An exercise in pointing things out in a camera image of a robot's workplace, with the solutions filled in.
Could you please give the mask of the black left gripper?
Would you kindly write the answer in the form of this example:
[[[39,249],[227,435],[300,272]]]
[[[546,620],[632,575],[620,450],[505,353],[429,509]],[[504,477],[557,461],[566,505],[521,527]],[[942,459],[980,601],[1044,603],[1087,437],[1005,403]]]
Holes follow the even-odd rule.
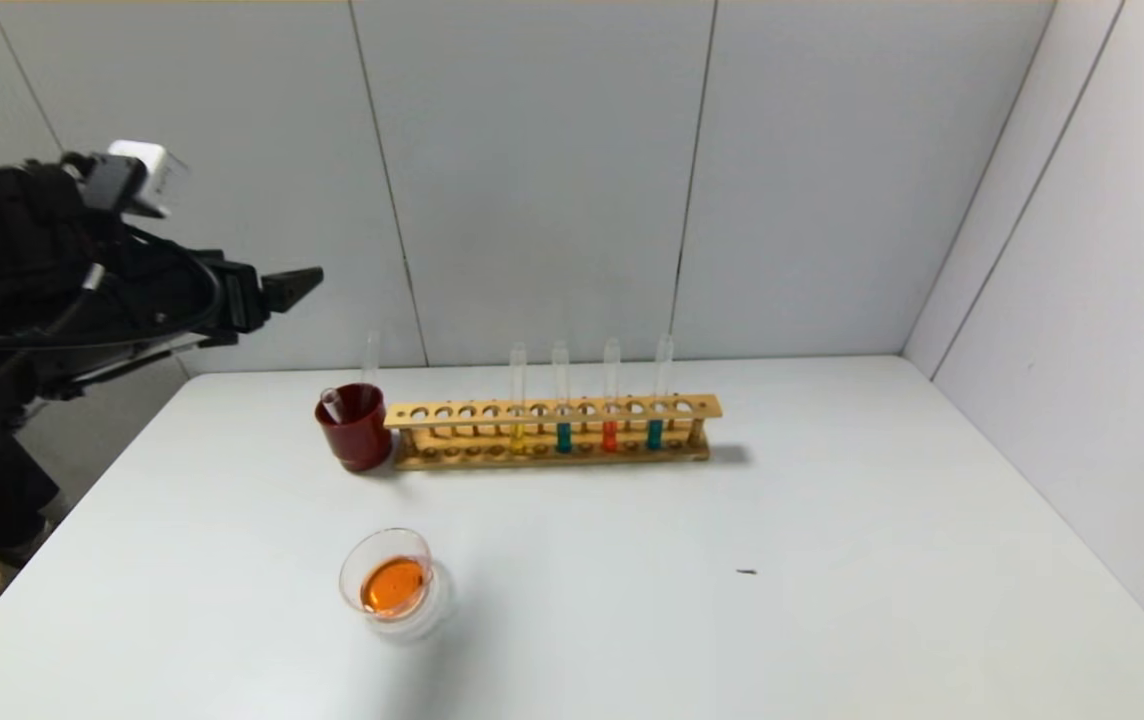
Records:
[[[219,250],[150,250],[130,272],[134,312],[148,329],[178,329],[208,347],[235,346],[324,282],[321,266],[260,275]]]

